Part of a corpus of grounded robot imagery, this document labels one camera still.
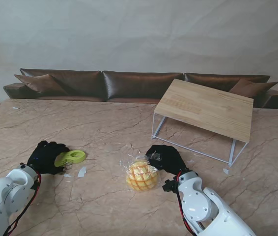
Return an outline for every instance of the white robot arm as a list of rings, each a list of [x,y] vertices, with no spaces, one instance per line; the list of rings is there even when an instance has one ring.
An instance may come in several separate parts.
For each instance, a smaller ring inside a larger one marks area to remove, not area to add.
[[[37,178],[37,173],[27,165],[20,165],[0,178],[0,236],[9,227],[9,217],[30,201],[30,189]]]
[[[183,194],[183,217],[196,235],[256,236],[214,190],[202,190],[202,179],[194,171],[178,175],[177,180],[178,191]],[[206,220],[212,222],[204,228],[201,222]]]

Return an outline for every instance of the black cable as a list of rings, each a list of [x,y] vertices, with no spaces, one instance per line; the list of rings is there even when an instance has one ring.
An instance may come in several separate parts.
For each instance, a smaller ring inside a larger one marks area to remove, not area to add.
[[[30,201],[28,202],[28,204],[26,205],[26,207],[23,209],[23,211],[20,213],[20,215],[18,215],[18,217],[15,219],[14,222],[12,222],[11,225],[8,226],[8,228],[6,229],[5,233],[3,234],[3,236],[9,236],[17,227],[19,220],[21,219],[21,217],[24,215],[24,213],[27,211],[27,209],[29,208],[29,206],[31,205],[31,203],[33,202],[34,198],[36,197],[36,194],[40,188],[40,184],[41,184],[41,175],[36,172],[37,176],[38,176],[38,181],[37,181],[37,187],[36,190],[34,192],[34,195],[32,196],[32,198],[30,199]]]

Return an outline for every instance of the black glove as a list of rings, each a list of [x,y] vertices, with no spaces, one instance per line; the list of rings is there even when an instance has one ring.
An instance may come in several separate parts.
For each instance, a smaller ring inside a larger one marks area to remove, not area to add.
[[[158,170],[165,170],[168,173],[177,175],[180,170],[187,170],[187,167],[176,148],[167,145],[152,145],[146,155],[159,153],[161,160],[149,159],[150,165]]]
[[[62,152],[68,151],[70,150],[65,144],[41,141],[30,156],[27,165],[34,168],[40,174],[55,175],[64,170],[64,167],[55,166],[56,157]]]

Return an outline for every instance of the sofa armrest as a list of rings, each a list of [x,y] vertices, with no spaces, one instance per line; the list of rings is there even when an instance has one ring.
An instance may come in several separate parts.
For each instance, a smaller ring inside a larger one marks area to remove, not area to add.
[[[270,89],[265,94],[256,97],[253,106],[278,109],[278,91]]]
[[[37,93],[23,83],[6,85],[3,90],[10,98],[35,99],[37,97]]]

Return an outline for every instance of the red cable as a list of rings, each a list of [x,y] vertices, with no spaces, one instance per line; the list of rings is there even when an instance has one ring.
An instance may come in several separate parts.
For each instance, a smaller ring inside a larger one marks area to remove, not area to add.
[[[37,182],[37,187],[36,187],[36,190],[35,190],[35,192],[34,192],[34,195],[33,195],[33,197],[31,198],[31,200],[28,202],[28,204],[27,204],[27,206],[24,208],[24,210],[21,212],[21,214],[17,217],[17,219],[11,224],[11,226],[12,225],[14,225],[13,226],[13,228],[12,228],[12,230],[11,231],[9,231],[6,235],[10,235],[15,229],[16,229],[16,227],[17,227],[17,225],[18,225],[18,222],[19,222],[19,220],[20,220],[20,218],[23,216],[23,214],[25,213],[25,211],[28,209],[28,207],[31,205],[31,203],[33,202],[33,200],[35,199],[35,197],[36,197],[36,195],[37,195],[37,192],[38,192],[38,190],[39,190],[39,188],[40,188],[40,184],[41,184],[41,179],[42,179],[42,177],[41,177],[41,175],[40,175],[40,173],[38,173],[37,171],[35,171],[36,172],[36,174],[37,174],[37,176],[38,176],[38,182]]]
[[[181,176],[182,172],[180,171],[176,177],[176,182],[178,183],[179,181],[179,177]],[[185,227],[187,228],[187,230],[189,231],[189,233],[191,233],[192,235],[196,236],[196,234],[193,232],[193,230],[190,228],[189,224],[187,223],[187,220],[184,216],[184,213],[183,213],[183,208],[182,208],[182,202],[180,200],[180,196],[179,196],[179,192],[178,192],[178,185],[177,185],[177,198],[178,198],[178,203],[179,203],[179,209],[180,209],[180,213],[182,215],[182,218],[183,218],[183,222],[185,224]]]

